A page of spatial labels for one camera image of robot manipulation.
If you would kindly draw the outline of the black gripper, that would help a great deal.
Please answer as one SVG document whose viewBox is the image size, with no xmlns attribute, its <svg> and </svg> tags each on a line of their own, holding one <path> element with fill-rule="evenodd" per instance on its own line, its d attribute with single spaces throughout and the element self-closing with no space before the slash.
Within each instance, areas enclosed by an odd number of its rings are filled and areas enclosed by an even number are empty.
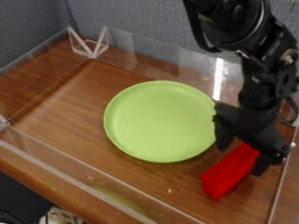
<svg viewBox="0 0 299 224">
<path fill-rule="evenodd" d="M 276 110 L 254 110 L 235 108 L 226 104 L 215 107 L 216 145 L 224 151 L 234 138 L 239 138 L 246 144 L 260 152 L 256 158 L 251 174 L 260 177 L 270 165 L 280 165 L 290 153 L 290 146 L 276 127 Z"/>
</svg>

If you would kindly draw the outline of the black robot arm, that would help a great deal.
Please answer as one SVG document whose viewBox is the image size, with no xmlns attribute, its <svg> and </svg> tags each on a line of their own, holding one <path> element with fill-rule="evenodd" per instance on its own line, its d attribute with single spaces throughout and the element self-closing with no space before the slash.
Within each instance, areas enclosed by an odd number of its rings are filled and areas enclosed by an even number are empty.
<svg viewBox="0 0 299 224">
<path fill-rule="evenodd" d="M 243 86 L 238 107 L 215 106 L 216 145 L 223 151 L 234 138 L 259 152 L 251 173 L 262 175 L 290 154 L 276 127 L 282 102 L 298 91 L 299 47 L 271 12 L 270 0 L 182 0 L 199 47 L 240 57 Z"/>
</svg>

